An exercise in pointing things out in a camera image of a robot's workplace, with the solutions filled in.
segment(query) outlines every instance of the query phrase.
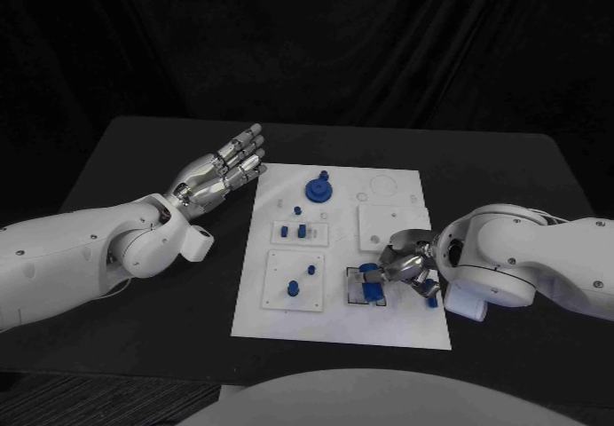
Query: black table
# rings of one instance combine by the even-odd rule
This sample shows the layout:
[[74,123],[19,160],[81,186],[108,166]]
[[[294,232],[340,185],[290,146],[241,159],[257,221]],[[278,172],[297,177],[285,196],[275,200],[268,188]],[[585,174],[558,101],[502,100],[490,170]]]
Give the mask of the black table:
[[[163,192],[176,173],[248,123],[120,118],[102,137],[62,210]],[[265,124],[267,161],[420,170],[434,229],[507,202],[592,216],[552,140],[542,135]],[[121,295],[0,335],[0,367],[255,384],[304,371],[376,367],[481,384],[541,402],[613,404],[614,323],[538,296],[489,307],[484,323],[448,315],[453,351],[231,337],[257,185],[200,217],[216,243],[199,264],[179,259]]]

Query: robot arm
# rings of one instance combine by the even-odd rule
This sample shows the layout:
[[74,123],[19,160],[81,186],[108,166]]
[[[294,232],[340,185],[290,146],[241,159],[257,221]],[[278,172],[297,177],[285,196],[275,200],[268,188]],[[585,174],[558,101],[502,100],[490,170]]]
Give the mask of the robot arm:
[[529,306],[539,291],[565,309],[614,320],[614,221],[567,222],[506,204],[479,208],[435,234],[396,233],[379,268],[359,282],[399,280],[431,297],[437,269],[448,280],[445,308],[483,321],[487,303]]
[[199,262],[213,237],[189,220],[267,168],[255,124],[182,170],[169,192],[0,228],[0,329],[68,311],[124,280],[149,278],[176,256]]

